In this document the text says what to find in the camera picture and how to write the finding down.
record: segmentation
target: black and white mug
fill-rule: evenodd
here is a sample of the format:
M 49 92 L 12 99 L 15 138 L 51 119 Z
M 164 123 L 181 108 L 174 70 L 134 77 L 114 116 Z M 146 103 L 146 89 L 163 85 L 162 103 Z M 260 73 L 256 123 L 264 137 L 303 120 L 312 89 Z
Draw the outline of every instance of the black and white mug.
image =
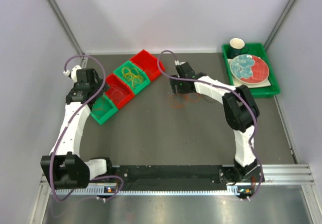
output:
M 246 54 L 248 51 L 249 47 L 245 46 L 245 42 L 242 39 L 233 38 L 229 42 L 227 57 L 228 59 L 234 59 L 236 56 Z

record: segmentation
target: teal flower design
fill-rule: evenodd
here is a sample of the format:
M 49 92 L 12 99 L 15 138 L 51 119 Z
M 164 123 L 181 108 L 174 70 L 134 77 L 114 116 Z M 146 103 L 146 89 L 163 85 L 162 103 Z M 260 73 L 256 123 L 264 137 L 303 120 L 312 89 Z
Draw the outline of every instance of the teal flower design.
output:
M 240 55 L 231 62 L 231 71 L 238 79 L 248 79 L 253 76 L 252 66 L 255 61 L 248 54 Z

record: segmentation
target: green tray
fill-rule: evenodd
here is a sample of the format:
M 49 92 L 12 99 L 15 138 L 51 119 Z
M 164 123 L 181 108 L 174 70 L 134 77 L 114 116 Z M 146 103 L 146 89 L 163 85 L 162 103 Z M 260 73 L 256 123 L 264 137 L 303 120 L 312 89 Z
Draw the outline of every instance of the green tray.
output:
M 118 110 L 113 102 L 104 94 L 92 107 L 91 116 L 102 125 Z
M 268 57 L 266 55 L 263 45 L 261 43 L 248 43 L 246 44 L 246 46 L 249 47 L 249 51 L 247 52 L 247 54 L 252 54 L 257 57 L 260 57 L 262 60 L 266 62 L 268 68 L 270 69 L 268 80 L 270 81 L 271 86 L 261 87 L 261 88 L 250 88 L 252 95 L 255 98 L 269 98 L 279 94 L 280 88 L 278 86 L 276 77 L 274 75 L 273 69 L 271 67 L 270 61 L 268 60 Z M 227 58 L 228 48 L 229 48 L 229 44 L 224 44 L 222 46 L 222 52 L 223 52 L 223 58 L 227 66 L 229 81 L 230 81 L 230 84 L 233 85 L 233 81 L 232 81 L 233 75 L 230 72 L 230 67 L 229 67 L 228 58 Z
M 135 75 L 137 75 L 137 72 L 139 72 L 140 76 L 143 77 L 143 82 L 140 84 L 132 84 L 132 80 L 127 81 L 124 77 L 123 77 L 123 73 L 122 73 L 122 68 L 123 67 L 128 67 L 131 69 L 131 72 Z M 132 92 L 137 95 L 140 91 L 142 91 L 147 85 L 150 84 L 150 80 L 147 77 L 147 75 L 144 73 L 143 70 L 141 70 L 139 67 L 137 67 L 135 64 L 133 64 L 131 61 L 127 61 L 124 64 L 122 64 L 120 67 L 118 67 L 116 70 L 113 71 L 113 73 L 120 78 L 123 82 L 125 82 L 132 90 Z

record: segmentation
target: white wall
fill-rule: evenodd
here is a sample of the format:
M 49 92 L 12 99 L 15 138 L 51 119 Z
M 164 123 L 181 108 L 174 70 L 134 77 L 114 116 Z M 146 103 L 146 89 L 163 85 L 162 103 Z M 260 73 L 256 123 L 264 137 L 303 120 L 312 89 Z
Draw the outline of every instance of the white wall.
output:
M 322 0 L 298 0 L 268 55 L 281 87 L 278 100 L 302 163 L 322 195 Z
M 75 54 L 46 0 L 0 0 L 0 223 L 27 223 L 59 134 Z
M 288 0 L 56 0 L 87 53 L 217 51 L 264 43 Z

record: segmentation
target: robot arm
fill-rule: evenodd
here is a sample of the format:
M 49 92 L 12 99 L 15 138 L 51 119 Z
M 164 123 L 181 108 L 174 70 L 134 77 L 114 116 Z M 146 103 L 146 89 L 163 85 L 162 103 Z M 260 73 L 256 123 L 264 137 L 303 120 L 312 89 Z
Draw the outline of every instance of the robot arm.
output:
M 105 84 L 102 91 L 87 105 L 83 106 L 73 121 L 68 124 L 73 113 L 98 90 L 103 80 L 99 78 L 94 69 L 82 69 L 79 65 L 75 66 L 71 72 L 64 74 L 74 81 L 74 86 L 66 96 L 65 117 L 59 136 L 66 126 L 68 126 L 68 129 L 60 142 L 54 159 L 54 186 L 55 189 L 86 188 L 90 180 L 107 172 L 110 163 L 109 159 L 103 158 L 84 163 L 79 158 L 79 145 L 85 122 L 90 115 L 93 104 L 108 90 L 108 85 Z M 53 153 L 55 146 L 50 151 L 50 155 Z M 43 156 L 41 159 L 41 167 L 48 182 L 50 155 Z
M 239 93 L 250 106 L 257 118 L 259 116 L 259 110 L 249 89 L 246 86 L 236 88 L 234 86 L 223 84 L 219 81 L 213 80 L 204 73 L 195 74 L 187 62 L 176 62 L 176 70 L 178 75 L 175 77 L 196 79 L 211 84 L 208 85 L 201 82 L 187 82 L 170 79 L 173 94 L 187 94 L 195 92 L 207 95 L 223 104 L 227 123 L 233 129 L 235 135 L 236 154 L 234 165 L 239 170 L 241 178 L 247 176 L 257 167 L 256 157 L 249 145 L 249 140 L 254 132 L 253 120 L 245 106 L 238 102 L 234 94 L 228 90 L 215 88 L 212 85 L 223 86 Z

